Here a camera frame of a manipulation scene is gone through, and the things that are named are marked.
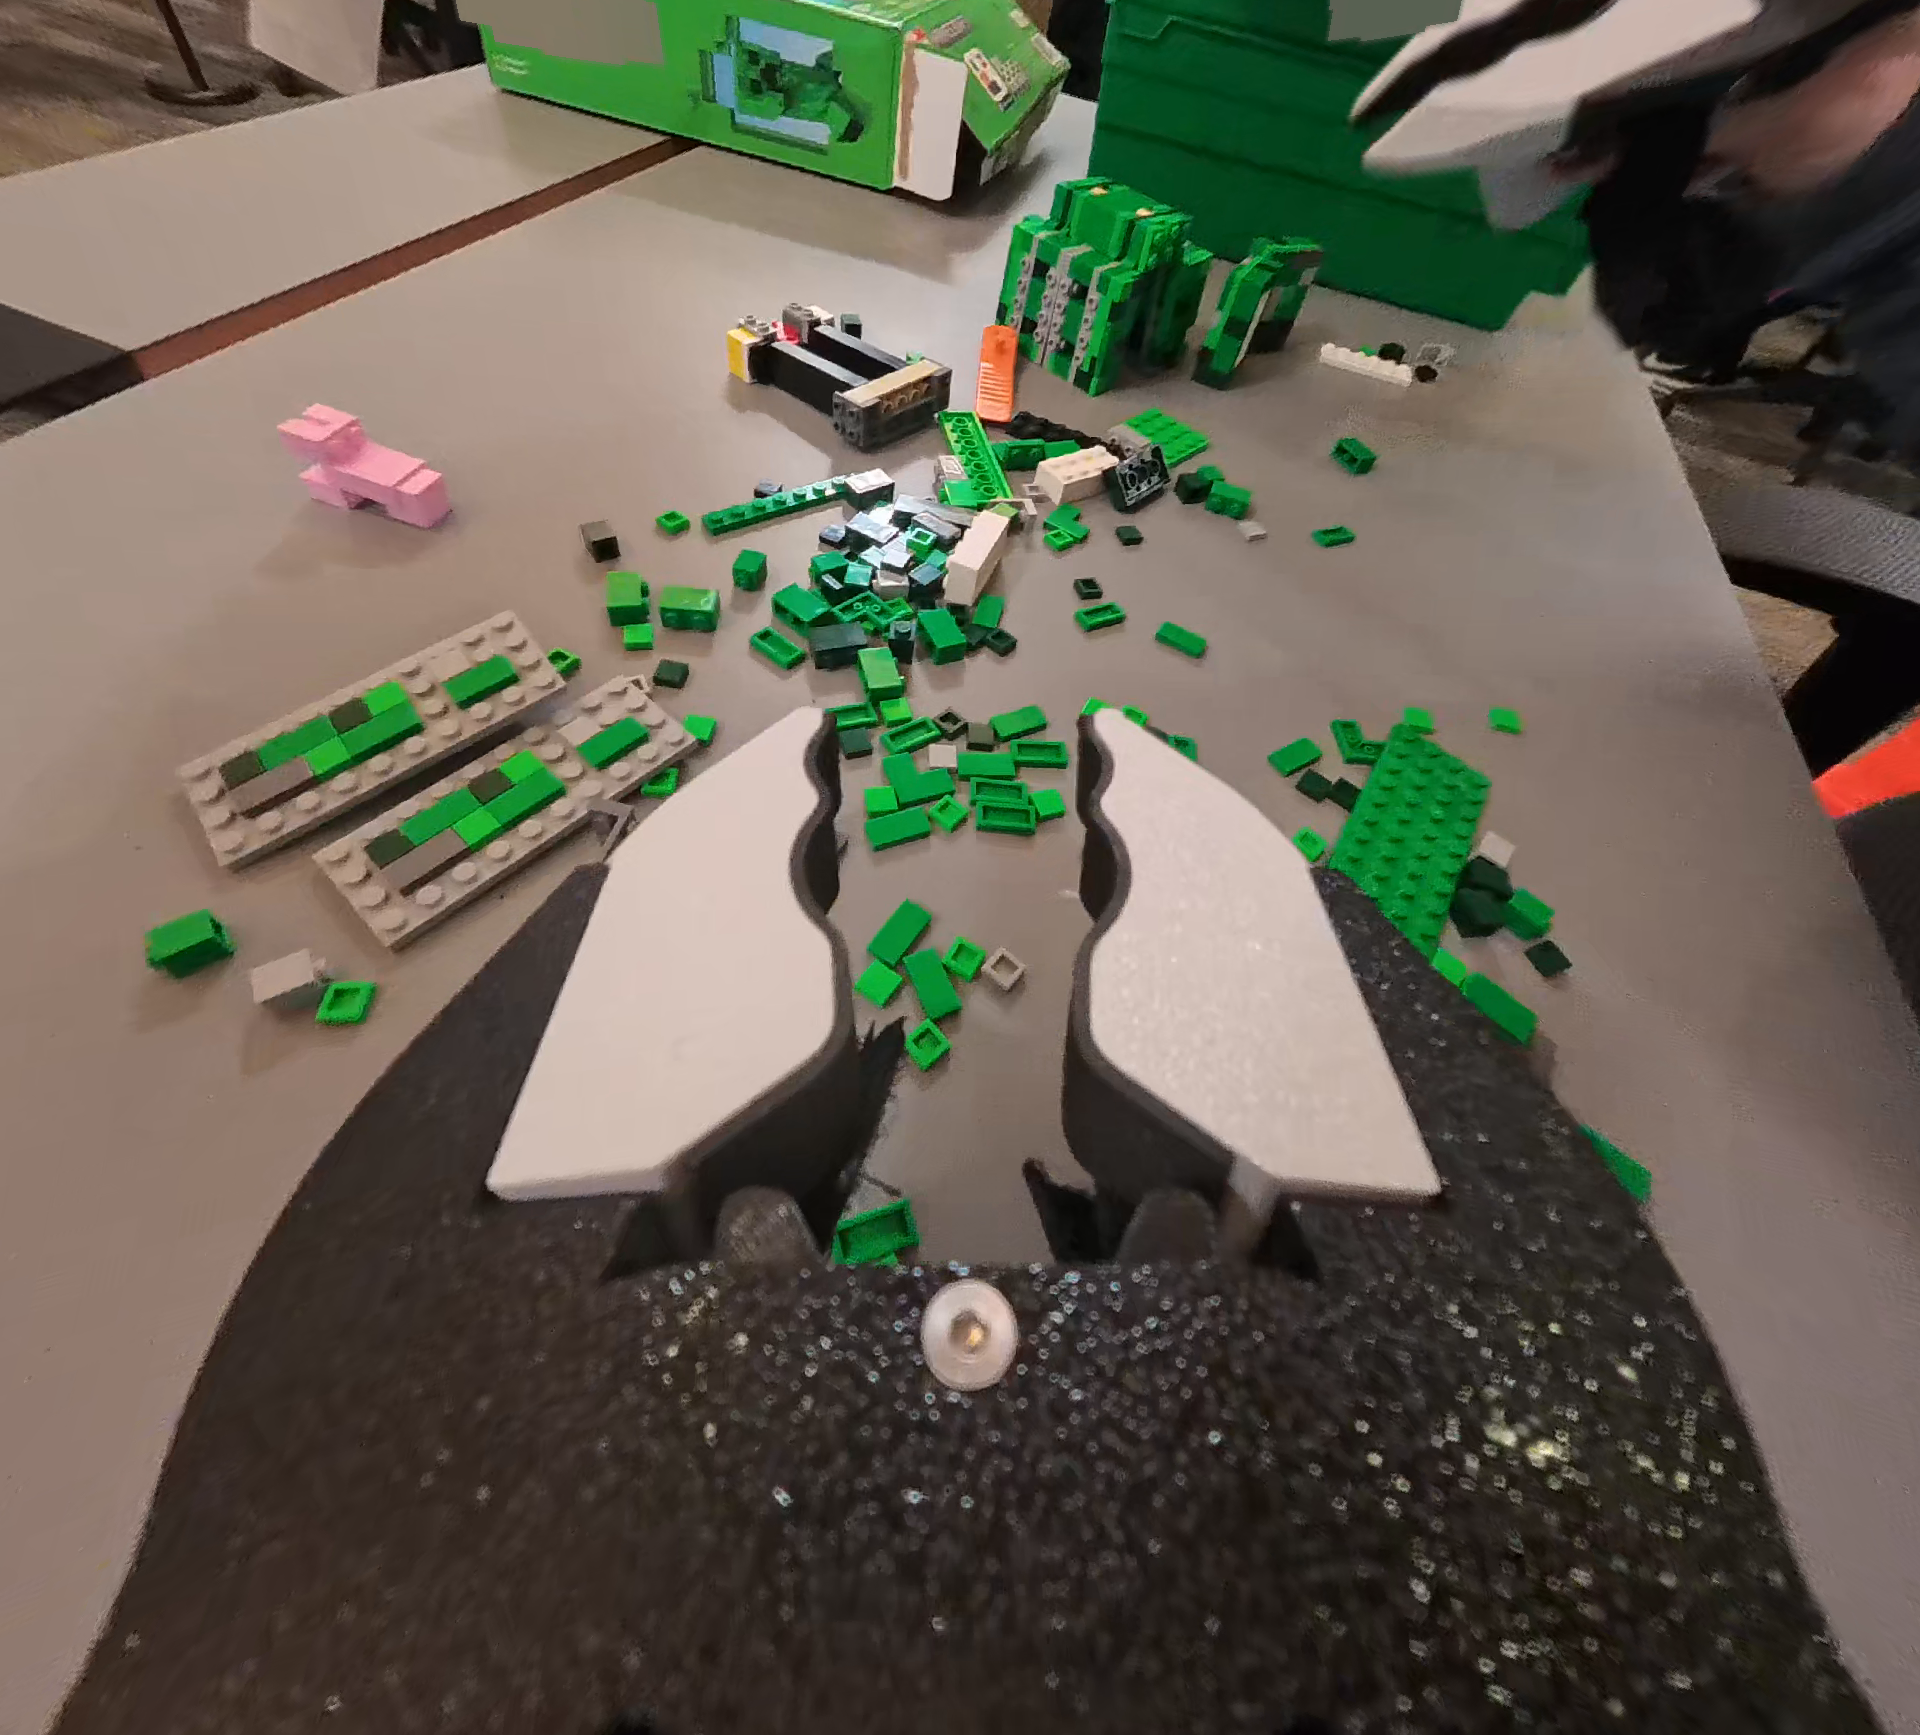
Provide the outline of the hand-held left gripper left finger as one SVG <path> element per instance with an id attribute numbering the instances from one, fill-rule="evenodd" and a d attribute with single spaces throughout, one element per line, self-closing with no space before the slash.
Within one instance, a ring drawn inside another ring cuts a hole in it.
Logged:
<path id="1" fill-rule="evenodd" d="M 887 1100 L 856 1030 L 835 728 L 797 708 L 661 802 L 604 882 L 487 1189 L 638 1197 L 711 1225 L 739 1189 L 832 1225 Z"/>

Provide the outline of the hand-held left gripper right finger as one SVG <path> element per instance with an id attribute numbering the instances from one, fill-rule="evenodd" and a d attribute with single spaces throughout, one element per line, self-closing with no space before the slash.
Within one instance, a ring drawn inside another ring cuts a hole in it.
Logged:
<path id="1" fill-rule="evenodd" d="M 1077 724 L 1085 828 L 1063 1126 L 1095 1185 L 1184 1187 L 1245 1241 L 1282 1203 L 1427 1207 L 1442 1177 L 1308 860 L 1116 708 Z"/>

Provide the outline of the grey plate with green tiles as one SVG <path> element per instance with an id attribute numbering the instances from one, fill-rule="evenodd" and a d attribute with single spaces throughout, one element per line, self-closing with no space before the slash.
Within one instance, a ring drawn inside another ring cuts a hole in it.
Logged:
<path id="1" fill-rule="evenodd" d="M 436 930 L 500 884 L 638 800 L 673 796 L 717 726 L 680 718 L 645 676 L 614 678 L 525 728 L 314 864 L 386 950 Z"/>
<path id="2" fill-rule="evenodd" d="M 222 870 L 419 788 L 565 692 L 556 656 L 515 612 L 424 644 L 178 770 Z"/>

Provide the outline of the grey desk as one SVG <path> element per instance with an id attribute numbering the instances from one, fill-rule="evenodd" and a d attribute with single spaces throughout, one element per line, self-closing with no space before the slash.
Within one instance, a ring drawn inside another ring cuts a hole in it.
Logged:
<path id="1" fill-rule="evenodd" d="M 151 380 L 687 150 L 466 68 L 5 180 L 3 306 Z"/>
<path id="2" fill-rule="evenodd" d="M 178 768 L 452 628 L 517 610 L 617 670 L 582 520 L 655 582 L 727 586 L 656 516 L 823 474 L 722 336 L 784 300 L 973 356 L 1013 218 L 1089 164 L 1068 106 L 975 212 L 711 152 L 356 294 L 5 450 L 5 1731 L 44 1731 L 129 1573 L 228 1301 L 374 1078 L 568 876 L 552 854 L 382 960 L 307 852 L 226 876 Z M 1260 542 L 1163 504 L 1145 544 L 1027 552 L 1018 650 L 946 700 L 1089 696 L 1193 734 L 1284 826 L 1265 764 L 1332 716 L 1429 708 L 1573 958 L 1552 1088 L 1653 1169 L 1806 1575 L 1885 1723 L 1917 1731 L 1917 1042 L 1748 622 L 1638 372 L 1579 292 L 1451 338 L 1393 404 L 1317 344 L 1402 338 L 1317 294 L 1226 394 L 1142 382 L 1248 486 Z M 312 404 L 444 476 L 419 530 L 314 502 Z M 184 980 L 147 932 L 216 914 Z M 252 1004 L 294 950 L 376 984 L 363 1024 Z"/>

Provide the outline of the person's right hand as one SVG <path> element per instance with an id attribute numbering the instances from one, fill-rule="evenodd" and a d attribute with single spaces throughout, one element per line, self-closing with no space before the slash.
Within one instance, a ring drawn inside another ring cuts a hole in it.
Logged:
<path id="1" fill-rule="evenodd" d="M 1918 14 L 1882 20 L 1806 78 L 1740 90 L 1709 128 L 1697 180 L 1785 202 L 1838 182 L 1909 112 L 1918 92 Z"/>

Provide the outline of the scattered green bricks pile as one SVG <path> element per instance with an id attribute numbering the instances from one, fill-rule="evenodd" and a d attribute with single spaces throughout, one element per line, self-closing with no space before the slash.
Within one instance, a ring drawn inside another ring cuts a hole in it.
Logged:
<path id="1" fill-rule="evenodd" d="M 831 478 L 843 478 L 844 502 L 837 506 L 882 510 L 879 538 L 884 544 L 894 528 L 891 522 L 894 480 L 881 468 Z M 565 678 L 580 672 L 577 654 L 567 650 L 552 654 Z M 653 680 L 645 674 L 622 676 L 645 676 L 658 698 L 661 690 L 680 688 L 677 680 L 680 668 L 670 676 L 670 666 L 662 658 Z M 953 722 L 953 718 L 936 722 L 933 716 L 912 716 L 909 708 L 911 704 L 894 700 L 893 694 L 881 702 L 881 720 L 887 722 L 881 730 L 887 748 L 884 766 L 898 774 L 898 784 L 866 790 L 863 832 L 873 850 L 919 842 L 936 828 L 942 834 L 958 832 L 975 818 L 980 828 L 993 828 L 997 834 L 1024 834 L 1046 822 L 1064 820 L 1066 800 L 1060 790 L 1030 790 L 1017 780 L 1029 768 L 1068 768 L 1068 748 L 1036 736 L 1046 728 L 1040 710 L 1029 714 L 1027 722 L 1002 718 L 989 726 L 987 750 L 980 754 L 970 750 L 954 762 L 948 750 L 966 734 L 965 722 Z M 997 744 L 1013 746 L 1013 758 L 1002 758 L 1006 768 L 989 754 Z M 876 1010 L 889 1008 L 911 984 L 915 1008 L 920 1014 L 909 1026 L 906 1054 L 920 1070 L 936 1068 L 950 1054 L 944 1024 L 962 1008 L 962 982 L 987 976 L 1011 994 L 1023 978 L 1023 964 L 1011 952 L 997 950 L 990 956 L 987 948 L 965 936 L 957 936 L 946 950 L 928 948 L 931 926 L 928 908 L 912 900 L 902 902 L 863 948 L 866 962 L 854 978 L 854 994 Z M 194 912 L 160 924 L 147 932 L 145 942 L 149 968 L 176 980 L 235 954 L 233 932 L 213 912 Z M 332 978 L 314 1018 L 323 1026 L 356 1026 L 369 1018 L 374 998 L 374 982 Z"/>

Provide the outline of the large green baseplate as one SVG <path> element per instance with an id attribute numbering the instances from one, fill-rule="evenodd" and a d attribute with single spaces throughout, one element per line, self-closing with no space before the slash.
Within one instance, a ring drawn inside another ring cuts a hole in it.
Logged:
<path id="1" fill-rule="evenodd" d="M 1396 724 L 1326 870 L 1357 886 L 1427 958 L 1442 944 L 1475 854 L 1490 780 L 1409 722 Z"/>

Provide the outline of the green storage crate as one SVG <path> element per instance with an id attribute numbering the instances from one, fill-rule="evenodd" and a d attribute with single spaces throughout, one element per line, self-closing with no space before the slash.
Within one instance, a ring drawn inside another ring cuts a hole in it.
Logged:
<path id="1" fill-rule="evenodd" d="M 1564 294 L 1591 260 L 1579 202 L 1498 230 L 1471 172 L 1365 170 L 1381 132 L 1350 112 L 1407 42 L 1331 42 L 1331 16 L 1332 0 L 1113 0 L 1092 172 L 1187 212 L 1216 258 L 1308 238 L 1321 282 L 1476 330 Z"/>

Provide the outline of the green brick figure part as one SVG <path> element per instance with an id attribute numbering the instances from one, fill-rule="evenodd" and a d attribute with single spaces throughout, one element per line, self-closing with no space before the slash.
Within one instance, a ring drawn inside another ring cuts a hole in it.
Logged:
<path id="1" fill-rule="evenodd" d="M 1191 378 L 1224 390 L 1248 356 L 1287 348 L 1322 262 L 1325 250 L 1312 238 L 1255 240 L 1220 288 Z"/>

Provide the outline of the long green plate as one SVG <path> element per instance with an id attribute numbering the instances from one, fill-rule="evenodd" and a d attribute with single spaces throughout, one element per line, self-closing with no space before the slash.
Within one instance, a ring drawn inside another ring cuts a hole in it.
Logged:
<path id="1" fill-rule="evenodd" d="M 944 410 L 936 416 L 946 454 L 939 466 L 939 500 L 946 506 L 985 510 L 998 502 L 1021 508 L 989 428 L 970 410 Z"/>
<path id="2" fill-rule="evenodd" d="M 797 490 L 777 490 L 770 496 L 727 504 L 700 518 L 711 538 L 728 538 L 797 514 L 818 512 L 846 500 L 844 478 L 809 484 Z"/>

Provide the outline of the black office chair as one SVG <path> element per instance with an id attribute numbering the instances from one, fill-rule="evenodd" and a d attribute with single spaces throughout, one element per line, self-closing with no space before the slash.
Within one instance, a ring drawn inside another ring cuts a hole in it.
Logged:
<path id="1" fill-rule="evenodd" d="M 1872 500 L 1783 484 L 1720 486 L 1700 502 L 1739 590 L 1823 614 L 1833 640 L 1783 696 L 1818 778 L 1918 702 L 1918 522 Z"/>

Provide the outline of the green brick figure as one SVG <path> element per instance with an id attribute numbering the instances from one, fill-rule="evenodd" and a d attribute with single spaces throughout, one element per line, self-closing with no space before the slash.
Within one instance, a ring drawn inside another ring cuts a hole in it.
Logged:
<path id="1" fill-rule="evenodd" d="M 1058 182 L 1046 212 L 1015 224 L 995 320 L 1021 358 L 1092 398 L 1131 370 L 1173 368 L 1214 264 L 1191 230 L 1187 212 L 1116 180 Z"/>

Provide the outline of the pink toy pig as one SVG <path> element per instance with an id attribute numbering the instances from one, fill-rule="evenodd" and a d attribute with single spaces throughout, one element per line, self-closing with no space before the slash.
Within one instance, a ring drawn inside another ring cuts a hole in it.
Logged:
<path id="1" fill-rule="evenodd" d="M 452 514 L 446 478 L 438 470 L 372 442 L 347 410 L 312 404 L 280 422 L 276 434 L 287 452 L 300 458 L 300 484 L 317 502 L 347 512 L 372 508 L 421 530 L 432 530 Z"/>

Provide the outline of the black brick assembly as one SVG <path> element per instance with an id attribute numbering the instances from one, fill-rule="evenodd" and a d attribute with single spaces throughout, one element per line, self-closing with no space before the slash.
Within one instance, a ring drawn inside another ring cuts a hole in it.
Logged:
<path id="1" fill-rule="evenodd" d="M 893 448 L 950 406 L 946 364 L 869 342 L 852 314 L 786 306 L 774 322 L 746 316 L 731 328 L 727 350 L 733 378 L 823 412 L 856 452 Z"/>

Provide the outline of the green toy set box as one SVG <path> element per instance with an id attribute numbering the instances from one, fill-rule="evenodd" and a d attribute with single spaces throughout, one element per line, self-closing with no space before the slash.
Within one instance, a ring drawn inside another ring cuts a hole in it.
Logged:
<path id="1" fill-rule="evenodd" d="M 1071 66 L 1021 0 L 457 0 L 503 92 L 946 204 Z"/>

